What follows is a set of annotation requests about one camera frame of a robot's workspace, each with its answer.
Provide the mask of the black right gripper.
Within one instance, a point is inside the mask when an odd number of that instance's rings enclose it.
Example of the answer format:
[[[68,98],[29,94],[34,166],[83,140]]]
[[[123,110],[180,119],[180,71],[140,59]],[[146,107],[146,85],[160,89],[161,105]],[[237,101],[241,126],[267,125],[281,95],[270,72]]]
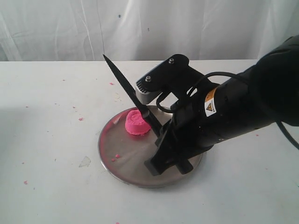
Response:
[[[185,107],[160,129],[155,141],[157,149],[144,162],[153,176],[176,166],[185,174],[185,162],[179,154],[200,154],[224,141],[224,89],[212,88],[187,98]]]

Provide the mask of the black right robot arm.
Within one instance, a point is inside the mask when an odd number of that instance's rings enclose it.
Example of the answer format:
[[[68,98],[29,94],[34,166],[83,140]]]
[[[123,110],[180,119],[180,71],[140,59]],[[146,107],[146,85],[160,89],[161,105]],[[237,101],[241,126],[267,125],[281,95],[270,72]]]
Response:
[[[148,91],[177,97],[172,118],[157,139],[157,151],[145,161],[152,175],[172,166],[187,174],[189,159],[215,144],[272,123],[299,124],[299,38],[292,36],[239,74],[201,74],[176,54],[147,74]]]

